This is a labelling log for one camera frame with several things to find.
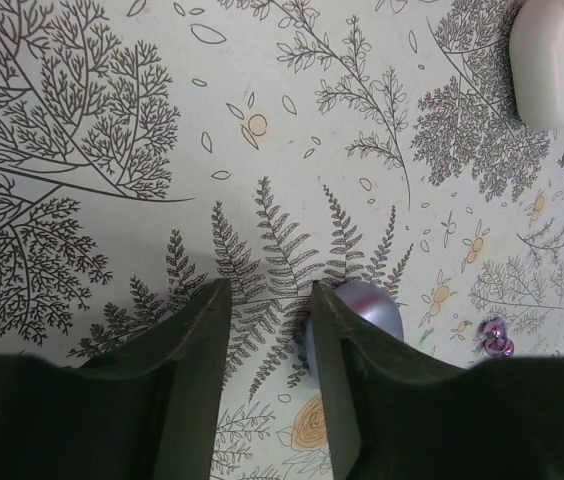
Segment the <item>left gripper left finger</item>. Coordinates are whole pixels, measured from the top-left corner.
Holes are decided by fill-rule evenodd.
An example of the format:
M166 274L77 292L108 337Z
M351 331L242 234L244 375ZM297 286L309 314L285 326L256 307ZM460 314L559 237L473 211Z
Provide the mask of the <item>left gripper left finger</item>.
M78 368L0 354L0 479L206 479L231 287Z

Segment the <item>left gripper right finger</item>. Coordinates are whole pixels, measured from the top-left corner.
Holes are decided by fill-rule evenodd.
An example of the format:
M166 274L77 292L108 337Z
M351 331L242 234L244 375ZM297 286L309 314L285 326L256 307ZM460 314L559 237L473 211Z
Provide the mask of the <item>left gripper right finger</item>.
M310 317L337 479L564 479L564 356L462 369L315 284Z

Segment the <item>lavender earbud charging case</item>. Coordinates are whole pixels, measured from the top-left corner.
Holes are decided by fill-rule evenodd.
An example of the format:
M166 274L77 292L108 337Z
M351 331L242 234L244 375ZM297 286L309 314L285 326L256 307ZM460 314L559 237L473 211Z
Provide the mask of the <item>lavender earbud charging case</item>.
M391 295L370 282L356 280L333 287L334 294L354 313L397 340L404 340L404 328L398 304ZM304 347L309 373L320 385L313 322L308 317L304 332Z

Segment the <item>purple earbud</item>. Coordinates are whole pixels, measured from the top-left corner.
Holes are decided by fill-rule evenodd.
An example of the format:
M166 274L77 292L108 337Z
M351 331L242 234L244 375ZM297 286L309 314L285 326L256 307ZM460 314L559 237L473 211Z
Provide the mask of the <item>purple earbud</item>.
M490 357L511 357L515 347L508 335L506 320L501 316L494 316L483 321L478 329L480 344L484 352Z

